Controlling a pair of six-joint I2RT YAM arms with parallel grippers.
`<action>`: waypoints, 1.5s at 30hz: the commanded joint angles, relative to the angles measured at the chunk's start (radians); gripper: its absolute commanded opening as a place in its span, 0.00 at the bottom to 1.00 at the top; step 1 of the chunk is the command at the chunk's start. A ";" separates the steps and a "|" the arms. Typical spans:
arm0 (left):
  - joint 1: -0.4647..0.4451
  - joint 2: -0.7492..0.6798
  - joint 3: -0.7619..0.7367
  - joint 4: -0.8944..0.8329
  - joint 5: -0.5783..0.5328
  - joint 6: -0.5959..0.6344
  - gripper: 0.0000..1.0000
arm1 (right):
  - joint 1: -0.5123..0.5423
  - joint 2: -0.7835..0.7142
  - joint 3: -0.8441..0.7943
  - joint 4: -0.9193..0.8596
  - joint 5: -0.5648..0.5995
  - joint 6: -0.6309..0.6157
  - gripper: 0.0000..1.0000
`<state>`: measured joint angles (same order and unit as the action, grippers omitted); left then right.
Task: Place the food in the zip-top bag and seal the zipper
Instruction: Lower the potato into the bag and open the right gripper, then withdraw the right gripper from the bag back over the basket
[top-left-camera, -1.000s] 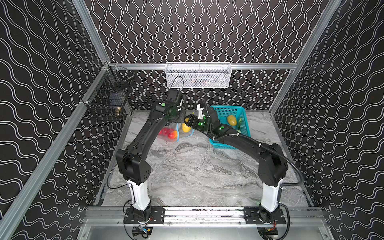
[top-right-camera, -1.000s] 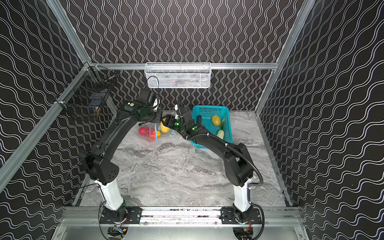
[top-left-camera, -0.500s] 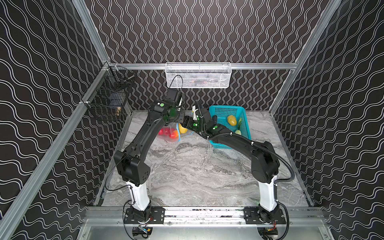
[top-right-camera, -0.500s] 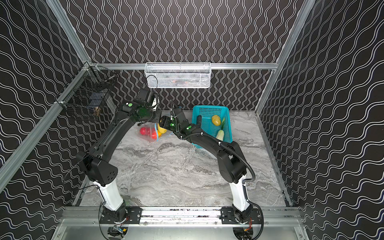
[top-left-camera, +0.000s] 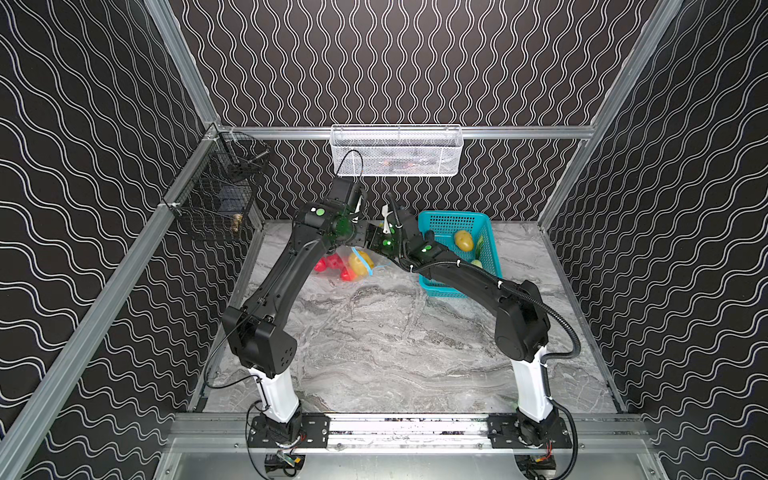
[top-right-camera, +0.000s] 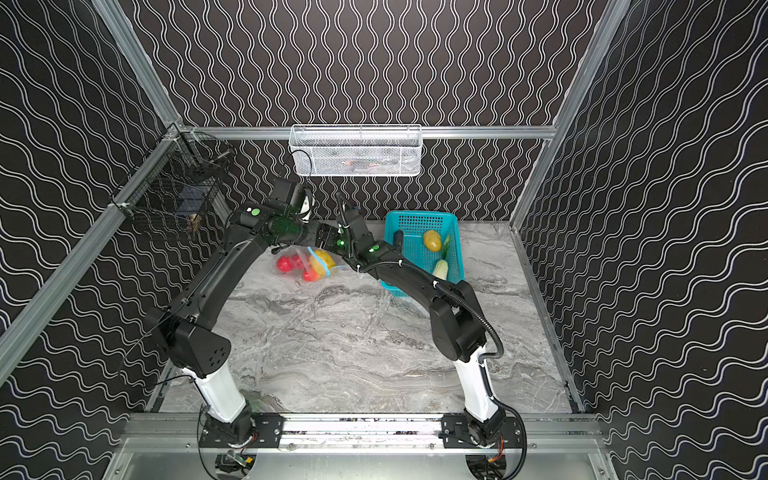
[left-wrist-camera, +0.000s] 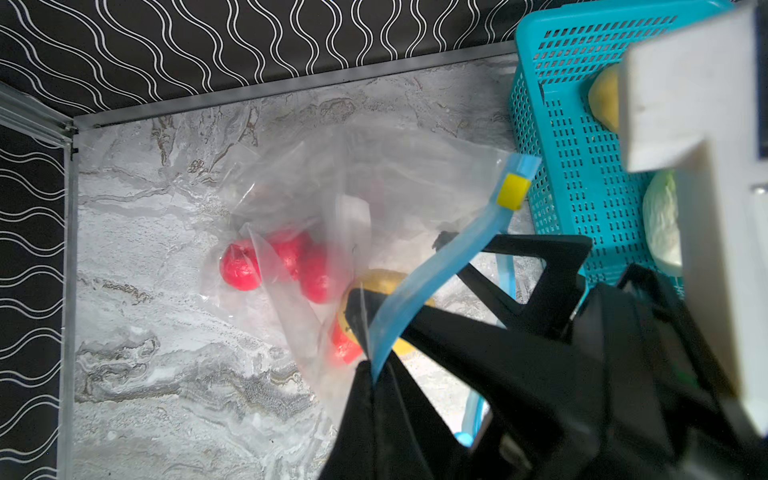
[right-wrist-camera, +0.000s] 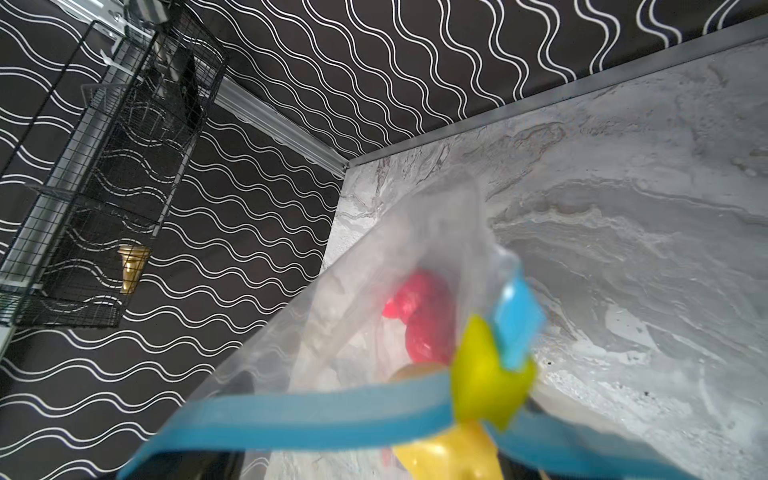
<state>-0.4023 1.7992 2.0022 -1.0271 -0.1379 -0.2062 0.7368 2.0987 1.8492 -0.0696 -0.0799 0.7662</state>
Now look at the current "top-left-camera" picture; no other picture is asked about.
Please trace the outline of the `clear zip top bag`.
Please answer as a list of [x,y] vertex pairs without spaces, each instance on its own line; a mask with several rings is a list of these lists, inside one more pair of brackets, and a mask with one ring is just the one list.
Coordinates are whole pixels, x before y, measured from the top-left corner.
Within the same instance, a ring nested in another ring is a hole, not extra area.
[[328,269],[328,270],[326,270],[326,271],[324,271],[322,273],[318,273],[318,272],[314,271],[314,267],[313,267],[313,269],[311,271],[311,274],[310,274],[310,277],[311,278],[320,278],[320,279],[324,279],[324,280],[330,280],[332,282],[342,282],[342,283],[345,283],[345,284],[351,284],[351,283],[355,283],[355,282],[361,282],[361,281],[364,281],[364,280],[370,280],[375,275],[377,275],[380,271],[383,271],[386,267],[391,265],[391,261],[388,260],[383,255],[375,253],[373,250],[370,250],[370,249],[367,249],[367,248],[354,247],[354,246],[352,246],[352,247],[350,247],[350,246],[338,247],[332,253],[326,253],[321,258],[336,253],[336,254],[338,254],[343,259],[344,267],[349,268],[348,257],[352,253],[352,249],[357,249],[357,250],[360,250],[360,251],[365,251],[372,258],[372,260],[374,261],[374,264],[375,264],[375,268],[373,269],[373,275],[372,276],[356,277],[356,279],[354,281],[352,281],[352,282],[344,282],[340,278],[341,270],[338,271],[338,270]]

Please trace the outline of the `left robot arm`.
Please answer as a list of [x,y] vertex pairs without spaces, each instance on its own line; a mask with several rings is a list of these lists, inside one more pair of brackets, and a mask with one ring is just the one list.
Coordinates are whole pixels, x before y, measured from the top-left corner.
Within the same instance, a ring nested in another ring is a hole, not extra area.
[[289,313],[316,264],[353,239],[362,205],[362,183],[336,177],[323,199],[301,207],[282,253],[240,307],[225,310],[222,323],[232,353],[255,376],[264,415],[287,424],[299,411],[290,365],[297,340],[285,331]]

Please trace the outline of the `yellow potato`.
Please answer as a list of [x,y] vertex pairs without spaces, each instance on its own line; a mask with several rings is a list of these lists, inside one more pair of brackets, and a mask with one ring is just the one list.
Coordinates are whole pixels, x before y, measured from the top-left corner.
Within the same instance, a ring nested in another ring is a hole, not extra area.
[[352,253],[348,257],[348,263],[349,268],[352,270],[356,277],[367,277],[373,275],[375,264],[372,258],[365,251],[352,249]]

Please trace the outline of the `red tomato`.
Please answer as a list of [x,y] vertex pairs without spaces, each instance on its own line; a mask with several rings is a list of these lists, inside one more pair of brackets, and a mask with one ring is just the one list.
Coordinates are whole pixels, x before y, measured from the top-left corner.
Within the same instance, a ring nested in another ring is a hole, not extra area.
[[343,270],[343,259],[338,254],[334,253],[321,258],[314,266],[314,271],[318,273],[322,273],[328,269],[338,271]]
[[341,269],[340,278],[344,282],[352,282],[356,279],[355,273],[347,267]]

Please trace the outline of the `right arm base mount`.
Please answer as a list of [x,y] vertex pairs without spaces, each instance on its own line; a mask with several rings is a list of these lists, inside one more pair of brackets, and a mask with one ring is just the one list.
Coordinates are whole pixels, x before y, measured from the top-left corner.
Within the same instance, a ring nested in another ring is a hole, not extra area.
[[486,424],[493,449],[567,449],[573,445],[566,422],[557,410],[541,421],[534,421],[520,411],[491,414]]

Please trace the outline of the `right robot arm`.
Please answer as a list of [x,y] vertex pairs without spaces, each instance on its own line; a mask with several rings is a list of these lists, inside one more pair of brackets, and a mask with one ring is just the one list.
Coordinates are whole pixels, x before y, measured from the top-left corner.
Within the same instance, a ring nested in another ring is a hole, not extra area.
[[495,317],[494,342],[513,365],[523,420],[544,425],[573,414],[554,399],[548,362],[578,357],[582,344],[568,321],[541,298],[530,281],[517,283],[462,259],[418,228],[420,215],[390,194],[382,209],[384,226],[371,226],[366,247],[401,269],[453,288]]

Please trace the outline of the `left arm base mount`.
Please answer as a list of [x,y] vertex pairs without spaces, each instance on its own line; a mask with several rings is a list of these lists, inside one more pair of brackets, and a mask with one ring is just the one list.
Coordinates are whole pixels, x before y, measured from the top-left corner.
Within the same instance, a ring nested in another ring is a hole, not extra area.
[[249,448],[326,448],[331,419],[320,413],[297,411],[286,423],[259,414],[246,428]]

